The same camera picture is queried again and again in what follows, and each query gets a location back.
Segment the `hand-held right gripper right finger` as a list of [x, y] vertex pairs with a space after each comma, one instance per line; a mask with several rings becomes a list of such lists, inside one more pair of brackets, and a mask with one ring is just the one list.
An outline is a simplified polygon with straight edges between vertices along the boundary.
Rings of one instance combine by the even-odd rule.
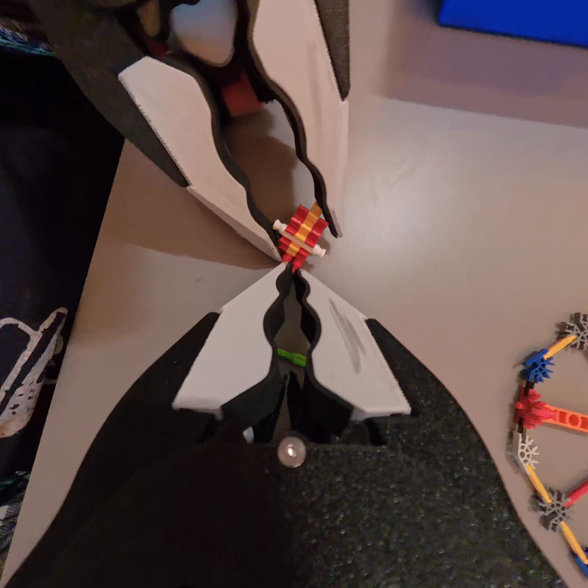
[[294, 274], [306, 356], [305, 409], [315, 422], [409, 415], [411, 406], [368, 318], [305, 270]]

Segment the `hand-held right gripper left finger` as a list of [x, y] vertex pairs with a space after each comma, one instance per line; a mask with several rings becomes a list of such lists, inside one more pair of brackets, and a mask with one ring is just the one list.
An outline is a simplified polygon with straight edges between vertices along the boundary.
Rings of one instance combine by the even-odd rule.
[[281, 264], [224, 305], [173, 401], [216, 418], [264, 418], [276, 406], [276, 335], [292, 270]]

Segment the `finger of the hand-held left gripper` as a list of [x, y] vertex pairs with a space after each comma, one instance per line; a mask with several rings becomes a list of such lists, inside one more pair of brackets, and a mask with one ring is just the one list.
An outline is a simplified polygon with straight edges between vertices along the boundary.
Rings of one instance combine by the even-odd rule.
[[349, 2], [248, 1], [256, 67], [289, 118], [298, 158], [334, 238], [349, 135]]
[[241, 237], [278, 260], [272, 223], [253, 202], [232, 160], [205, 82], [189, 70], [144, 57], [119, 73], [125, 88], [187, 181], [187, 190]]

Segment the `red yellow toy block assembly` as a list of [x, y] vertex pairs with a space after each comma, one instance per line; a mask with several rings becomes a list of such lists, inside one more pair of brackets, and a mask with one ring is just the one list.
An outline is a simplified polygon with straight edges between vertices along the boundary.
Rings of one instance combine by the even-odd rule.
[[299, 270], [310, 255], [324, 257], [326, 250], [318, 245], [318, 240], [327, 227], [328, 222], [322, 218], [317, 203], [311, 209], [299, 205], [289, 224], [279, 219], [274, 222], [273, 229], [280, 235], [282, 263], [291, 264], [292, 273]]

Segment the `colourful toy wheel construction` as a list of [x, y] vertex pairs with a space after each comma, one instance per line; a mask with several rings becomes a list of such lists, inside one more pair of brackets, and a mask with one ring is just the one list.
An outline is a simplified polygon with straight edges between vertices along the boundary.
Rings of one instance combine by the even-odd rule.
[[557, 337], [551, 345], [521, 361], [520, 388], [513, 405], [511, 455], [531, 485], [530, 505], [540, 525], [563, 537], [581, 574], [587, 577], [587, 546], [581, 545], [569, 525], [572, 507], [587, 496], [587, 480], [567, 492], [546, 487], [537, 474], [538, 448], [529, 437], [531, 430], [543, 425], [587, 434], [586, 414], [550, 405], [537, 391], [537, 386], [553, 374], [554, 357], [568, 348], [587, 352], [587, 313], [572, 313], [568, 320], [558, 324]]

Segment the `blue plastic bin with tag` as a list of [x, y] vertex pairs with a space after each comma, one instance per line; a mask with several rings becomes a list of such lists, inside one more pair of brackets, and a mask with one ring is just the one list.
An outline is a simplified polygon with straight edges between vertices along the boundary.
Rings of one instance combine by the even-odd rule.
[[587, 48], [587, 1], [440, 1], [440, 25]]

